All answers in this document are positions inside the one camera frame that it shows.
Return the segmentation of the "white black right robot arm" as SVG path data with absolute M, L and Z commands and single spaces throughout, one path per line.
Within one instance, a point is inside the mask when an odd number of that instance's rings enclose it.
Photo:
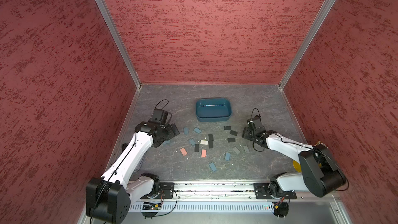
M 322 198 L 349 185 L 346 175 L 324 144 L 312 146 L 291 140 L 266 130 L 259 119 L 247 123 L 243 130 L 244 139 L 291 158 L 301 168 L 301 172 L 282 173 L 270 179 L 267 192 L 274 199 L 282 199 L 293 191 L 310 192 Z

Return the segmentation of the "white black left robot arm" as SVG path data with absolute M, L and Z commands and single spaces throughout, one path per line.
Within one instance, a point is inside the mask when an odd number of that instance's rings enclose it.
M 172 183 L 162 183 L 154 174 L 144 173 L 129 182 L 150 147 L 179 135 L 176 124 L 161 126 L 154 122 L 141 122 L 116 162 L 100 177 L 92 178 L 86 186 L 86 215 L 109 224 L 120 224 L 131 204 L 142 198 L 171 199 L 177 195 Z

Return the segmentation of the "black eraser tilted right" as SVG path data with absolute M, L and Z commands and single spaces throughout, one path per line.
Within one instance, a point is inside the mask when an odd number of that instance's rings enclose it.
M 237 136 L 237 135 L 238 135 L 238 132 L 231 130 L 231 131 L 230 131 L 230 134 L 233 135 L 233 136 Z

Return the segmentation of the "blue eraser centre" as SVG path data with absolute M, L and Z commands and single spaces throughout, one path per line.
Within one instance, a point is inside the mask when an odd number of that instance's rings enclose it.
M 194 145 L 197 144 L 196 141 L 195 141 L 194 139 L 189 139 L 188 142 L 189 142 L 192 146 L 194 146 Z

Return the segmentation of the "blue eraser tilted top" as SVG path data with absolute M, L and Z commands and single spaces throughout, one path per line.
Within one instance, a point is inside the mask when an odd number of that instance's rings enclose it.
M 194 128 L 193 131 L 196 132 L 196 133 L 198 133 L 198 134 L 201 134 L 201 133 L 202 133 L 202 130 L 199 129 L 199 128 Z

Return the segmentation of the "black eraser left centre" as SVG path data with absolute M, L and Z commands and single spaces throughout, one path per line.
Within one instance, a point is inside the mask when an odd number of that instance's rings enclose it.
M 199 152 L 199 150 L 200 150 L 200 145 L 199 144 L 195 144 L 194 151 L 195 152 Z

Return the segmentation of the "blue eraser front right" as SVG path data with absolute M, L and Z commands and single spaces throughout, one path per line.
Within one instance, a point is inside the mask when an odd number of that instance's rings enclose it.
M 224 159 L 226 161 L 230 161 L 230 158 L 231 158 L 231 154 L 229 152 L 226 152 Z

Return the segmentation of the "teal plastic storage box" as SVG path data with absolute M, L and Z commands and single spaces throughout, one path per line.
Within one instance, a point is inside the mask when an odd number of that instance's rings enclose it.
M 195 114 L 200 122 L 227 121 L 232 115 L 231 103 L 225 98 L 199 99 L 195 105 Z

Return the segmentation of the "yellow pencil cup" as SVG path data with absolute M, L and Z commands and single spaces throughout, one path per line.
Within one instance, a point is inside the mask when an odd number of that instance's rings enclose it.
M 301 173 L 301 172 L 302 172 L 301 165 L 300 165 L 298 162 L 296 162 L 295 160 L 293 160 L 292 164 L 293 164 L 294 169 L 295 169 L 298 173 Z

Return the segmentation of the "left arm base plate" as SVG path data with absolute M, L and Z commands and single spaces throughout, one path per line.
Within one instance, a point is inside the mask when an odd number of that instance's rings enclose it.
M 173 199 L 174 183 L 155 182 L 152 191 L 141 197 L 142 200 L 164 200 Z

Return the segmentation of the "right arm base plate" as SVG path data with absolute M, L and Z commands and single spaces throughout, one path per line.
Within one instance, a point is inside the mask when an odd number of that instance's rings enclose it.
M 295 200 L 294 191 L 283 191 L 275 183 L 254 183 L 257 200 Z

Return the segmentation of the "aluminium front rail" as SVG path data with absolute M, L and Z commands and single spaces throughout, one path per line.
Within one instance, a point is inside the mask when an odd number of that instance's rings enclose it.
M 174 196 L 180 197 L 181 201 L 280 201 L 280 200 L 257 200 L 254 192 L 253 182 L 244 181 L 176 181 L 173 182 Z M 130 181 L 126 187 L 127 195 L 131 198 L 131 203 L 142 200 L 141 197 L 149 193 L 137 190 L 136 182 Z M 325 195 L 324 197 L 316 197 L 309 191 L 293 190 L 299 201 L 331 201 L 332 199 L 340 199 L 337 191 Z

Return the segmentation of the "left corner aluminium post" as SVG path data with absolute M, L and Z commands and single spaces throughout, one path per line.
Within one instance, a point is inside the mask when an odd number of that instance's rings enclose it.
M 129 73 L 131 75 L 131 78 L 134 81 L 134 84 L 135 84 L 136 88 L 138 90 L 140 90 L 141 87 L 142 87 L 142 83 L 141 83 L 141 81 L 139 79 L 139 76 L 138 76 L 138 74 L 137 74 L 137 72 L 136 72 L 136 70 L 134 68 L 134 65 L 133 65 L 133 63 L 131 61 L 131 58 L 130 58 L 130 56 L 128 54 L 128 51 L 127 51 L 127 49 L 126 49 L 126 47 L 125 47 L 125 45 L 123 43 L 123 40 L 122 40 L 122 38 L 120 36 L 120 33 L 117 30 L 116 24 L 115 24 L 115 22 L 114 22 L 114 20 L 113 20 L 113 18 L 111 16 L 111 13 L 110 13 L 107 5 L 106 5 L 105 0 L 95 0 L 95 2 L 96 2 L 97 6 L 98 6 L 98 8 L 100 10 L 100 13 L 101 13 L 101 15 L 102 15 L 102 17 L 103 17 L 103 19 L 104 19 L 109 31 L 110 31 L 110 33 L 111 33 L 111 36 L 112 36 L 112 38 L 113 38 L 113 40 L 114 40 L 114 42 L 115 42 L 115 44 L 116 44 L 116 46 L 117 46 L 117 48 L 119 50 L 119 53 L 122 56 L 122 59 L 123 59 L 128 71 L 129 71 Z

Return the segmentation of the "corner aluminium post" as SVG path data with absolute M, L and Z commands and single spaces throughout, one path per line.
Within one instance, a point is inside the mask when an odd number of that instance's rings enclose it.
M 293 75 L 293 72 L 299 65 L 300 61 L 304 57 L 307 49 L 309 48 L 311 42 L 313 41 L 314 37 L 316 36 L 318 30 L 322 26 L 324 20 L 328 16 L 330 10 L 332 9 L 333 5 L 335 4 L 336 0 L 324 0 L 322 3 L 316 17 L 314 18 L 311 27 L 309 28 L 307 34 L 305 35 L 300 47 L 298 48 L 292 62 L 290 63 L 287 71 L 285 72 L 283 78 L 279 83 L 280 91 L 283 91 L 286 87 L 289 79 Z
M 111 33 L 111 36 L 112 36 L 112 38 L 113 38 L 113 40 L 114 40 L 114 42 L 115 42 L 115 44 L 116 44 L 116 46 L 117 46 L 117 48 L 119 50 L 119 53 L 122 56 L 122 59 L 123 59 L 128 71 L 129 71 L 129 73 L 131 75 L 131 78 L 134 81 L 134 84 L 135 84 L 136 88 L 138 90 L 140 90 L 141 87 L 142 87 L 142 83 L 141 83 L 141 81 L 139 79 L 139 76 L 138 76 L 138 74 L 137 74 L 137 72 L 136 72 L 136 70 L 134 68 L 134 65 L 133 65 L 133 63 L 131 61 L 131 58 L 130 58 L 130 56 L 128 54 L 128 51 L 127 51 L 127 49 L 126 49 L 126 47 L 125 47 L 125 45 L 123 43 L 123 40 L 122 40 L 122 38 L 120 36 L 120 33 L 117 30 L 116 24 L 115 24 L 115 22 L 114 22 L 114 20 L 113 20 L 113 18 L 111 16 L 111 13 L 110 13 L 107 5 L 106 5 L 105 0 L 95 0 L 95 2 L 96 2 L 97 6 L 98 6 L 98 8 L 100 10 L 100 13 L 101 13 L 101 15 L 102 15 L 102 17 L 103 17 L 103 19 L 104 19 L 109 31 L 110 31 L 110 33 Z

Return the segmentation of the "right corner aluminium post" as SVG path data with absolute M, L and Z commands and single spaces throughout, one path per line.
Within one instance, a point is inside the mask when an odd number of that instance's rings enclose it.
M 304 57 L 307 49 L 309 48 L 311 42 L 313 41 L 314 37 L 316 36 L 318 30 L 322 26 L 324 20 L 328 16 L 330 10 L 332 9 L 333 5 L 335 4 L 336 0 L 324 0 L 322 3 L 316 17 L 314 18 L 311 27 L 309 28 L 307 34 L 305 35 L 300 47 L 298 48 L 292 62 L 290 63 L 287 71 L 285 72 L 283 78 L 279 83 L 280 91 L 283 91 L 286 87 L 289 79 L 293 75 L 293 72 L 299 65 L 300 61 Z

